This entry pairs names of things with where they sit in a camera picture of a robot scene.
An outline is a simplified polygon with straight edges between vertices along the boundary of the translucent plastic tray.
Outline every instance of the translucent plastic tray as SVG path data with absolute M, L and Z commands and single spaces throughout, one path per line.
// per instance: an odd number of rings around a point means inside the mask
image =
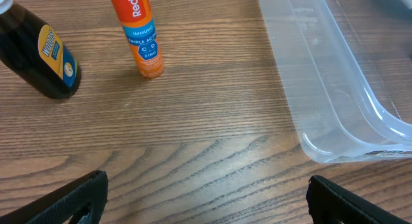
M 329 163 L 411 157 L 407 3 L 259 2 L 305 153 Z

